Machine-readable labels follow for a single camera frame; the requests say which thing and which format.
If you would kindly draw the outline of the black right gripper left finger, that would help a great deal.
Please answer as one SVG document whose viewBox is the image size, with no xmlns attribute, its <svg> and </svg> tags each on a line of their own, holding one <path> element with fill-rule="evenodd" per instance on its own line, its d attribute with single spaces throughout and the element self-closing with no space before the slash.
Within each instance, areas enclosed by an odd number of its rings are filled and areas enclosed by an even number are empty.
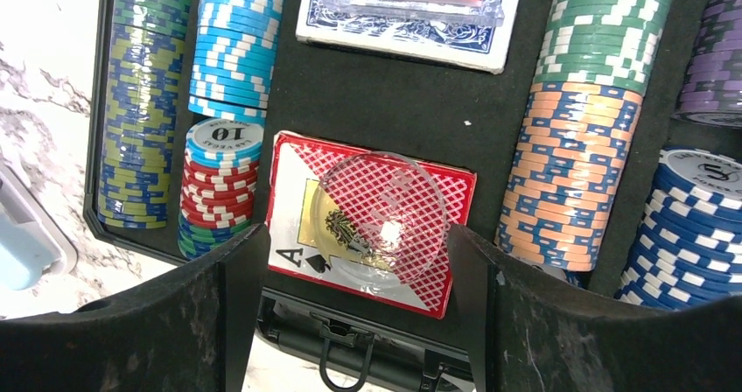
<svg viewBox="0 0 742 392">
<path fill-rule="evenodd" d="M 3 321 L 2 390 L 241 390 L 269 249 L 256 224 L 77 311 Z"/>
</svg>

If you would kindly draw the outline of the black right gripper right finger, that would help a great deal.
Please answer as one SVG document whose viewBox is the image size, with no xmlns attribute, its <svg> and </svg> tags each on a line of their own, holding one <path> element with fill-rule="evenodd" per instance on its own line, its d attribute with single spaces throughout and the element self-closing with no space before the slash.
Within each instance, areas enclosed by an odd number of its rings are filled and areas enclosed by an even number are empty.
<svg viewBox="0 0 742 392">
<path fill-rule="evenodd" d="M 448 235 L 454 292 L 478 391 L 738 391 L 741 300 L 686 311 L 579 289 L 468 227 Z"/>
</svg>

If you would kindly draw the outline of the red playing card deck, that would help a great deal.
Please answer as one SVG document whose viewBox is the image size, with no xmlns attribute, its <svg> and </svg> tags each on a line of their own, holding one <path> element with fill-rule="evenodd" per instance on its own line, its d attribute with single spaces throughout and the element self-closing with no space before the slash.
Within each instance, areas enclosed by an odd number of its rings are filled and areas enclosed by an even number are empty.
<svg viewBox="0 0 742 392">
<path fill-rule="evenodd" d="M 266 223 L 275 272 L 441 319 L 452 290 L 451 225 L 477 176 L 282 130 Z"/>
</svg>

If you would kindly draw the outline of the clear round dealer button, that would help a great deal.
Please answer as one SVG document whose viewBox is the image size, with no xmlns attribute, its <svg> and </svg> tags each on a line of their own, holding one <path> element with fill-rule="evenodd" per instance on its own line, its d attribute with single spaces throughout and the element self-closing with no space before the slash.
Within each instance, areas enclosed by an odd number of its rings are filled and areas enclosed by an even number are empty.
<svg viewBox="0 0 742 392">
<path fill-rule="evenodd" d="M 311 201 L 318 252 L 341 281 L 369 293 L 422 277 L 442 246 L 447 211 L 434 178 L 387 151 L 341 159 Z"/>
</svg>

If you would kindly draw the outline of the blue playing card deck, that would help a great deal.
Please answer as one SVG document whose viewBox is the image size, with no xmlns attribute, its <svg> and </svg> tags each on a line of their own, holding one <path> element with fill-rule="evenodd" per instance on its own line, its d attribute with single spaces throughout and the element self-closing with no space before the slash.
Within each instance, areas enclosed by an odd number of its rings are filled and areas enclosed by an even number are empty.
<svg viewBox="0 0 742 392">
<path fill-rule="evenodd" d="M 321 0 L 301 0 L 296 37 L 306 43 L 402 55 L 501 74 L 520 0 L 501 1 L 505 17 L 502 25 L 493 28 L 349 15 L 330 10 Z"/>
</svg>

